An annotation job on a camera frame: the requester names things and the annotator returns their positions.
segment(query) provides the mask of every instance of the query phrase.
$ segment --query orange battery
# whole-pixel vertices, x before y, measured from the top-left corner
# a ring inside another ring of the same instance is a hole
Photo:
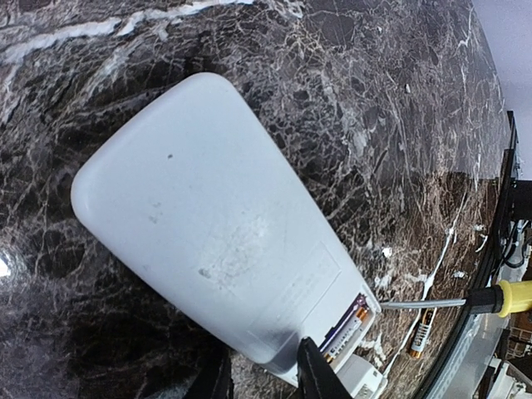
[[[410,356],[415,359],[421,358],[421,354],[426,346],[426,341],[431,332],[432,322],[434,321],[434,315],[436,314],[436,308],[425,309],[421,320],[417,326],[416,335],[414,336],[414,341],[410,346]]]
[[[364,307],[360,307],[352,317],[341,327],[338,335],[325,347],[323,356],[327,363],[332,363],[348,339],[362,326],[364,319],[368,315],[368,311]]]

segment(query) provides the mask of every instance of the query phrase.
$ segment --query black cable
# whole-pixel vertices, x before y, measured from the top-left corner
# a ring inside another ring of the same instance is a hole
[[[510,250],[508,251],[508,253],[502,259],[504,264],[507,264],[508,260],[512,256],[514,256],[515,249],[517,248],[517,243],[518,243],[517,237],[519,237],[519,231],[517,229],[517,224],[518,224],[518,222],[514,222],[514,226],[512,227],[512,230],[510,232],[510,236],[509,236],[509,239],[511,240]]]
[[[515,233],[517,232],[517,222],[515,222],[512,226],[512,224],[510,223],[510,226],[509,226],[509,231],[510,231],[510,234],[508,235],[508,240],[509,240],[509,243],[507,243],[505,245],[505,247],[503,248],[502,250],[502,259],[499,261],[497,267],[493,268],[491,270],[491,274],[490,276],[493,278],[494,276],[498,275],[499,274],[499,271],[500,271],[500,268],[502,268],[502,265],[505,263],[505,261],[507,261],[508,259],[510,259],[512,257],[512,255],[514,254],[514,251],[515,251],[515,239],[514,239],[514,235]]]

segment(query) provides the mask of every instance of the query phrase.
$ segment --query white object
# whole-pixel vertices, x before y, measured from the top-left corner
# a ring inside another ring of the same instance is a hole
[[[385,384],[387,382],[382,379],[382,374],[370,362],[356,355],[349,357],[337,375],[347,391],[357,399],[376,397],[379,387],[383,382]]]
[[[300,340],[319,346],[362,293],[377,300],[244,99],[194,75],[119,129],[80,169],[79,220],[199,325],[297,385]]]
[[[509,362],[503,362],[502,366],[500,365],[500,359],[491,359],[490,366],[497,370],[498,374],[493,383],[493,387],[488,393],[488,399],[515,399],[515,394],[512,394],[515,385],[518,383],[512,376],[507,374],[508,368],[510,366]],[[526,394],[520,395],[522,399],[527,396]]]

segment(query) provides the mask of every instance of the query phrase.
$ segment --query screwdriver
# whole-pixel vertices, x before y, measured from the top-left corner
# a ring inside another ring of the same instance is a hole
[[[416,302],[384,302],[383,309],[424,309],[470,307],[473,314],[497,313],[505,318],[510,313],[532,310],[532,281],[510,283],[499,281],[496,285],[475,289],[465,298],[437,299]]]

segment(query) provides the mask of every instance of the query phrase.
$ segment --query battery compartment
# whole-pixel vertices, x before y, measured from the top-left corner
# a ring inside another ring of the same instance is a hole
[[[369,288],[363,290],[346,312],[331,327],[319,349],[335,373],[343,367],[353,354],[367,330],[373,324],[379,306],[372,300]]]

